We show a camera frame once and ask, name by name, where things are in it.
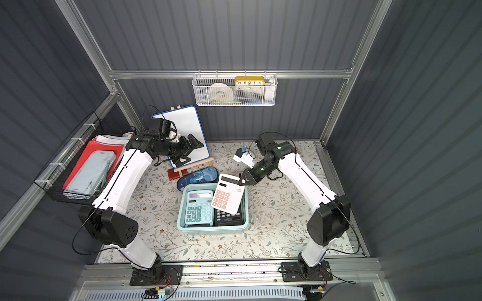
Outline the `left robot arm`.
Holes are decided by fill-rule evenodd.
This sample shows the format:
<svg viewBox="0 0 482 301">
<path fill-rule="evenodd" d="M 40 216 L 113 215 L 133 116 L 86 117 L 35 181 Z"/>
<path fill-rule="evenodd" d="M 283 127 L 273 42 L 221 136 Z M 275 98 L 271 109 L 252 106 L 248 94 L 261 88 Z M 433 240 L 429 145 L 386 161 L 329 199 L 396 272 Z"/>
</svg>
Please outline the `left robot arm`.
<svg viewBox="0 0 482 301">
<path fill-rule="evenodd" d="M 90 206 L 80 208 L 78 216 L 89 235 L 105 245 L 106 250 L 117 250 L 131 263 L 131 286 L 179 284 L 181 272 L 163 267 L 161 257 L 140 237 L 138 222 L 127 217 L 126 212 L 134 189 L 155 158 L 165 156 L 185 163 L 192 151 L 203 146 L 192 134 L 181 136 L 178 141 L 133 135 L 103 191 Z"/>
</svg>

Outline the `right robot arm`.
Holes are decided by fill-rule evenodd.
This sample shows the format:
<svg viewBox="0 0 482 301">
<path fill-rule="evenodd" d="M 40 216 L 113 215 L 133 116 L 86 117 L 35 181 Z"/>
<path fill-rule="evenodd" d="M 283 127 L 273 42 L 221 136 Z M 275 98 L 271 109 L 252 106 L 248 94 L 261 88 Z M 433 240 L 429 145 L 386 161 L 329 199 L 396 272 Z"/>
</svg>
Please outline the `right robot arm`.
<svg viewBox="0 0 482 301">
<path fill-rule="evenodd" d="M 302 161 L 293 142 L 276 143 L 263 134 L 256 140 L 256 145 L 262 155 L 258 163 L 246 148 L 237 149 L 233 156 L 235 161 L 247 166 L 238 184 L 254 186 L 279 171 L 292 181 L 313 212 L 306 225 L 310 239 L 298 255 L 297 265 L 281 267 L 281 271 L 287 273 L 285 279 L 321 277 L 331 280 L 333 277 L 323 261 L 332 242 L 350 228 L 350 199 L 325 186 Z"/>
</svg>

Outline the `black calculator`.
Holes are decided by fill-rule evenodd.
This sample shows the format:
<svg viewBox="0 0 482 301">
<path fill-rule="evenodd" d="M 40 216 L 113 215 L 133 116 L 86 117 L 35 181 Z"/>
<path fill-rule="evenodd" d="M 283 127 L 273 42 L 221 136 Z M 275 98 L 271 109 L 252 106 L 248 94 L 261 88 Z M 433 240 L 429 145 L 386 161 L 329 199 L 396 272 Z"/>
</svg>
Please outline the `black calculator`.
<svg viewBox="0 0 482 301">
<path fill-rule="evenodd" d="M 213 225 L 215 227 L 241 226 L 245 223 L 244 214 L 241 208 L 238 209 L 236 214 L 226 213 L 218 209 L 216 209 L 214 213 Z"/>
</svg>

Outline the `pink calculator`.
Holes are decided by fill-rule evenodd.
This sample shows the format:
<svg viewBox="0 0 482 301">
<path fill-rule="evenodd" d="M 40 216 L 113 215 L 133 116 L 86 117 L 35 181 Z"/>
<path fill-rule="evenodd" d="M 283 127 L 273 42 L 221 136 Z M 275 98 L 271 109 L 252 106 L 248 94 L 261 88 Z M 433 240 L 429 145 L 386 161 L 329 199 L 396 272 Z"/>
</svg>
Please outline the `pink calculator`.
<svg viewBox="0 0 482 301">
<path fill-rule="evenodd" d="M 240 184 L 240 178 L 221 174 L 213 192 L 212 208 L 228 214 L 236 214 L 245 192 L 245 187 Z"/>
</svg>

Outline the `teal calculator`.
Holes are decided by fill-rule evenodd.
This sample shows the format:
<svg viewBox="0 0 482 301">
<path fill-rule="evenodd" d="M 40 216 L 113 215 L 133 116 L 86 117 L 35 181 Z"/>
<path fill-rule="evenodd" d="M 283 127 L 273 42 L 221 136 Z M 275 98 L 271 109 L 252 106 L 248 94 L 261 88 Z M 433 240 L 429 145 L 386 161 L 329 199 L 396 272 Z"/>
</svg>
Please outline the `teal calculator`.
<svg viewBox="0 0 482 301">
<path fill-rule="evenodd" d="M 198 190 L 187 194 L 185 224 L 188 227 L 211 227 L 214 222 L 214 209 L 211 205 L 213 191 Z"/>
</svg>

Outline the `mint green storage box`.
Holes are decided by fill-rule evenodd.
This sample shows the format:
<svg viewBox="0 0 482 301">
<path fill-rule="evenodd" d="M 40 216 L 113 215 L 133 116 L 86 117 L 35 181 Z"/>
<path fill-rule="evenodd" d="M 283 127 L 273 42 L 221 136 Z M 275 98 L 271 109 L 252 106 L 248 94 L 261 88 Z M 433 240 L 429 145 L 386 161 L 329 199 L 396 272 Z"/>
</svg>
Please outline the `mint green storage box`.
<svg viewBox="0 0 482 301">
<path fill-rule="evenodd" d="M 192 235 L 242 232 L 249 225 L 248 192 L 244 192 L 237 213 L 211 206 L 216 184 L 190 184 L 183 190 L 177 228 Z"/>
</svg>

